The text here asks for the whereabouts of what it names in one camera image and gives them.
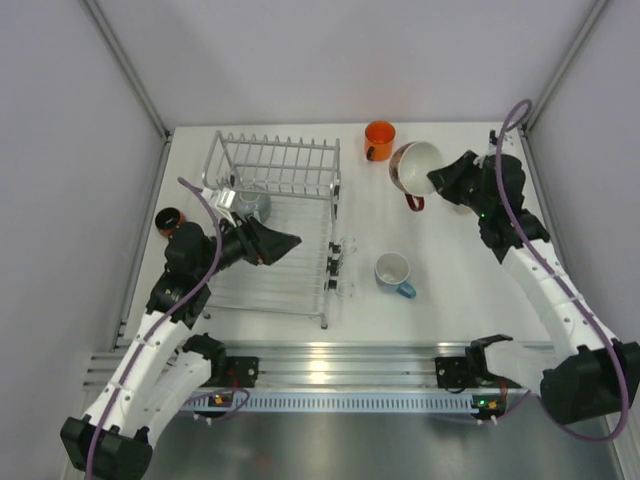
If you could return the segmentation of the red cup white inside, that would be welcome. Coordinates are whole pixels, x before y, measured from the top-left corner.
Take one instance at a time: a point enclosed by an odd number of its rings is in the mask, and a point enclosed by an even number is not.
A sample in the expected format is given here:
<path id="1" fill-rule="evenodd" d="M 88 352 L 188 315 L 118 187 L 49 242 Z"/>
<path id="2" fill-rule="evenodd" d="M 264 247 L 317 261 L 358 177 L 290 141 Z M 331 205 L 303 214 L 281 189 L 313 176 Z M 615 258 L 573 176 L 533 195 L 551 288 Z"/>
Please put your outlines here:
<path id="1" fill-rule="evenodd" d="M 389 161 L 389 177 L 402 192 L 411 211 L 421 212 L 425 198 L 436 191 L 428 174 L 444 166 L 440 150 L 432 143 L 414 141 L 398 148 Z"/>

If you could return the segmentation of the grey-green ceramic mug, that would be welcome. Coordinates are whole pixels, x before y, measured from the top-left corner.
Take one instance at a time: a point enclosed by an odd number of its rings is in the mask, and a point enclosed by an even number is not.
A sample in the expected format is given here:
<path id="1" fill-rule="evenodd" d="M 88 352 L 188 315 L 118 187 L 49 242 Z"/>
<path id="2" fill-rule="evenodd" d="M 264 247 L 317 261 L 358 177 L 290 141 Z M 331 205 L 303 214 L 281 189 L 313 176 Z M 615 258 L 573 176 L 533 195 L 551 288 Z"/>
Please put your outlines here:
<path id="1" fill-rule="evenodd" d="M 271 197 L 260 190 L 238 192 L 233 207 L 238 215 L 265 223 L 271 216 L 272 202 Z"/>

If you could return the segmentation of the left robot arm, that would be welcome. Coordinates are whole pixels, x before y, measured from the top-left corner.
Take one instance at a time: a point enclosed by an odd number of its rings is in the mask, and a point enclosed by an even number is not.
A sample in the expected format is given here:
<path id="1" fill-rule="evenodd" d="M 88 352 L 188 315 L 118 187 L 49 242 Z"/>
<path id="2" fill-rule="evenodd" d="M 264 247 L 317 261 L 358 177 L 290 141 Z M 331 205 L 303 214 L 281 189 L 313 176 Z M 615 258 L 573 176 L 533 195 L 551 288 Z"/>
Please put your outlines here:
<path id="1" fill-rule="evenodd" d="M 209 280 L 237 262 L 270 266 L 301 244 L 253 217 L 213 236 L 186 222 L 165 248 L 138 331 L 119 366 L 81 418 L 60 437 L 88 479 L 140 479 L 163 431 L 200 387 L 227 376 L 225 345 L 194 328 L 210 298 Z"/>

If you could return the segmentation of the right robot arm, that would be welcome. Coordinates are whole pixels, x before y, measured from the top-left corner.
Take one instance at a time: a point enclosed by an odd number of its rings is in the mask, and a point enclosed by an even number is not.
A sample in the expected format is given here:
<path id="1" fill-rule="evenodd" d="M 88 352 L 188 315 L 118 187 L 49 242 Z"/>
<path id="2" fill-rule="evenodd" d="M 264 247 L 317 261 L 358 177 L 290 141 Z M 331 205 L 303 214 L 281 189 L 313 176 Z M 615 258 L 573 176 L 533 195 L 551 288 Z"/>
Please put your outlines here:
<path id="1" fill-rule="evenodd" d="M 444 200 L 477 215 L 481 240 L 519 285 L 554 348 L 548 356 L 504 334 L 474 340 L 466 349 L 470 379 L 487 386 L 503 378 L 524 387 L 562 425 L 631 406 L 639 345 L 621 342 L 564 271 L 549 232 L 524 205 L 521 161 L 467 151 L 427 177 Z"/>

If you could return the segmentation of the clear hook upper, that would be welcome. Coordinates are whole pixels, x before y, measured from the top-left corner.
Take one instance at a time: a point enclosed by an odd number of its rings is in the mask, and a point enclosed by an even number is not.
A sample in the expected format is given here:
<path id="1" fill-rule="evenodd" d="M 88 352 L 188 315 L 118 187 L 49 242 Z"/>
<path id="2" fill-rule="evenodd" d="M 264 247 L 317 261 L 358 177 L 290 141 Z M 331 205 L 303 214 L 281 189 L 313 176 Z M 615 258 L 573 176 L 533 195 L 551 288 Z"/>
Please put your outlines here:
<path id="1" fill-rule="evenodd" d="M 332 246 L 334 254 L 352 255 L 357 251 L 357 242 L 354 237 L 343 237 Z"/>

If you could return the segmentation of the clear hook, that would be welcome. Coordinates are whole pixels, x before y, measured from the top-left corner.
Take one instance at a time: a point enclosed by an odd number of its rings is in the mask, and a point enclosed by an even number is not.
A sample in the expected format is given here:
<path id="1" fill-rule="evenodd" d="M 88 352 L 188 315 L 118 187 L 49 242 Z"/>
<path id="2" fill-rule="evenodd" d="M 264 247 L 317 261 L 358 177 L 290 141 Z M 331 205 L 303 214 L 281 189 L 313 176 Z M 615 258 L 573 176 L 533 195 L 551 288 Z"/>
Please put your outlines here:
<path id="1" fill-rule="evenodd" d="M 335 287 L 335 295 L 339 299 L 350 299 L 354 296 L 355 286 L 351 281 L 339 281 Z"/>
<path id="2" fill-rule="evenodd" d="M 357 251 L 357 242 L 354 237 L 343 237 L 332 246 L 334 254 L 352 255 Z"/>

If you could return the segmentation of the clear hook lower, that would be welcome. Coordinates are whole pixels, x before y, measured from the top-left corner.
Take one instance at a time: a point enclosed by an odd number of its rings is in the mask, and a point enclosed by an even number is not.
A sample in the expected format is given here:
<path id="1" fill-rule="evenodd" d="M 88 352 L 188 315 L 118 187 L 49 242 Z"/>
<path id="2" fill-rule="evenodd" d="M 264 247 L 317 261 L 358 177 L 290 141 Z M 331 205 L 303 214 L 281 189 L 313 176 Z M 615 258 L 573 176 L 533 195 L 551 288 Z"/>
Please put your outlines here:
<path id="1" fill-rule="evenodd" d="M 339 281 L 335 287 L 335 295 L 339 299 L 350 299 L 354 296 L 355 286 L 351 281 Z"/>

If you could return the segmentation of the blue mug white inside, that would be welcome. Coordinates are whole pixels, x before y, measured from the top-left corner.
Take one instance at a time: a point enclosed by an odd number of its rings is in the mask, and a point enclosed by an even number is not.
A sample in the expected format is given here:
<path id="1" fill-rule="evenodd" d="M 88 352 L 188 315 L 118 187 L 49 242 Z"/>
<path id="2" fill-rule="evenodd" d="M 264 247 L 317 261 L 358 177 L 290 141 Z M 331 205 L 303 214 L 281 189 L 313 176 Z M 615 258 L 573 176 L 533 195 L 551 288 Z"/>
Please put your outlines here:
<path id="1" fill-rule="evenodd" d="M 375 262 L 374 275 L 378 286 L 386 292 L 415 299 L 416 289 L 409 282 L 411 267 L 406 257 L 398 252 L 386 252 Z"/>

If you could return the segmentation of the small dark orange cup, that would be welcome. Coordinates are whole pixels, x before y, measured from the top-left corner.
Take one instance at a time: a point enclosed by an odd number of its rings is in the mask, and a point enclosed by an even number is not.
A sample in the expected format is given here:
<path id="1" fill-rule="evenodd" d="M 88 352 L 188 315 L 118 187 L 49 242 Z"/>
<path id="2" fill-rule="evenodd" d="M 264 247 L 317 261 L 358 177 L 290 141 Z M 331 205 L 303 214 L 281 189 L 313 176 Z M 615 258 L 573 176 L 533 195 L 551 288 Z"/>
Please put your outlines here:
<path id="1" fill-rule="evenodd" d="M 164 238 L 170 238 L 175 230 L 185 222 L 185 214 L 175 207 L 161 209 L 154 218 L 154 225 Z"/>

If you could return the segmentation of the beige handleless cup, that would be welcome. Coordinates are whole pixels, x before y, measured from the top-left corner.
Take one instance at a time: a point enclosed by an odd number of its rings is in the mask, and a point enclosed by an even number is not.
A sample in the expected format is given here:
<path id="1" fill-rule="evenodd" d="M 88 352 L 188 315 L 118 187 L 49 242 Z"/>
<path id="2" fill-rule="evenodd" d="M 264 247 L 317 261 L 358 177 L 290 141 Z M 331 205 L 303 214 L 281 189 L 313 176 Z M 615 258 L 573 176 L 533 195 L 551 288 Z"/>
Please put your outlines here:
<path id="1" fill-rule="evenodd" d="M 473 210 L 465 205 L 453 205 L 452 211 L 457 215 L 468 215 L 473 213 Z"/>

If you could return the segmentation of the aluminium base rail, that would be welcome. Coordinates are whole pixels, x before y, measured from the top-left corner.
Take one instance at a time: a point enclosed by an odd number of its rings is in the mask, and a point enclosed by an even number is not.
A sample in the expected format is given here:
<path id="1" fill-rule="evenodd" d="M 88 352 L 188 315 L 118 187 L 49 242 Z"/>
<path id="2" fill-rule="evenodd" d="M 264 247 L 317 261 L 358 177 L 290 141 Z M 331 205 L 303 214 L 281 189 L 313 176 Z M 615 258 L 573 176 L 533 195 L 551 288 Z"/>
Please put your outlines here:
<path id="1" fill-rule="evenodd" d="M 466 346 L 465 342 L 229 342 L 227 352 L 258 359 L 257 390 L 419 391 L 437 388 L 437 357 L 462 356 Z"/>

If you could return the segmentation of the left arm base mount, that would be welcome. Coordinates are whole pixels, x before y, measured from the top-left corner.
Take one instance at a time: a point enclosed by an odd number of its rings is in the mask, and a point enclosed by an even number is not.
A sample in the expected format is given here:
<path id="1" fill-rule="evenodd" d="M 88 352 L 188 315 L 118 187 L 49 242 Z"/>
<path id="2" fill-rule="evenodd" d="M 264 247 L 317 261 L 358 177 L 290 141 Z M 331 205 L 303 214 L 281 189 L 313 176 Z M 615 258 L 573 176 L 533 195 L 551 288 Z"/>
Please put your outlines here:
<path id="1" fill-rule="evenodd" d="M 208 334 L 190 337 L 182 351 L 199 354 L 210 366 L 202 387 L 253 388 L 258 379 L 259 358 L 229 355 L 226 345 Z"/>

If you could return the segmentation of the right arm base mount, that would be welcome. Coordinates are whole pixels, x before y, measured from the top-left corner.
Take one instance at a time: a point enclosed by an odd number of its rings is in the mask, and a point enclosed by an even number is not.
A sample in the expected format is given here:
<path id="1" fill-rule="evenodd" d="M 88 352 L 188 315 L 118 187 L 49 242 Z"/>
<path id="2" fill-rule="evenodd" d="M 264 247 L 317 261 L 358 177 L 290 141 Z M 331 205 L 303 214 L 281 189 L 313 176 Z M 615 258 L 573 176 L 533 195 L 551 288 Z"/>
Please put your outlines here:
<path id="1" fill-rule="evenodd" d="M 459 394 L 469 388 L 512 386 L 513 382 L 489 372 L 485 355 L 487 347 L 512 340 L 512 337 L 503 334 L 483 337 L 473 340 L 461 355 L 436 357 L 434 364 L 438 387 Z"/>

